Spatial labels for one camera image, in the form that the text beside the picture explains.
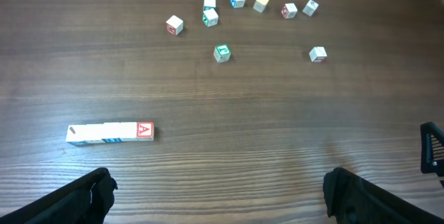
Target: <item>wood grain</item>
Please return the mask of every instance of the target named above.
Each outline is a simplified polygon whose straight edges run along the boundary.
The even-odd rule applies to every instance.
[[[322,182],[343,166],[444,217],[419,133],[444,128],[443,7],[315,0],[309,18],[308,0],[253,1],[217,0],[206,28],[203,0],[0,0],[0,214],[105,166],[107,223],[334,223]],[[64,143],[68,124],[109,121],[154,121],[156,140]]]

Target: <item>wooden table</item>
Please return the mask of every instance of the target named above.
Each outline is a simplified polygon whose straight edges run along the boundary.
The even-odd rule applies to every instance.
[[[0,214],[104,166],[107,223],[335,223],[322,183],[343,166],[444,217],[419,133],[444,128],[443,7],[315,0],[310,18],[307,1],[217,0],[206,28],[203,0],[0,0]],[[68,124],[110,121],[154,121],[156,140],[65,143]]]

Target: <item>black object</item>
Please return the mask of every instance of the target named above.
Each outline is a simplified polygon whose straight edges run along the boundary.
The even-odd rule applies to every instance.
[[[0,223],[103,223],[114,204],[116,181],[96,169],[58,190],[0,218]]]
[[[434,123],[421,124],[421,172],[444,176],[444,134]]]
[[[335,216],[340,224],[444,223],[343,168],[325,175],[323,191],[328,217]]]

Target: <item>yellow cube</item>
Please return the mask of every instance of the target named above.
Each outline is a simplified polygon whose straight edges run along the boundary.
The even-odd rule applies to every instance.
[[[256,0],[253,9],[262,13],[265,10],[266,5],[268,4],[268,1],[269,0]]]

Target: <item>brown wooden surface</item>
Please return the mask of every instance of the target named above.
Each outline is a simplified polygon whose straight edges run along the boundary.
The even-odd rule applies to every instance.
[[[108,223],[334,223],[323,176],[343,166],[444,217],[419,133],[444,127],[443,7],[316,1],[309,18],[307,0],[217,0],[206,28],[203,0],[0,0],[0,214],[105,166]],[[68,124],[141,120],[154,142],[65,143]]]

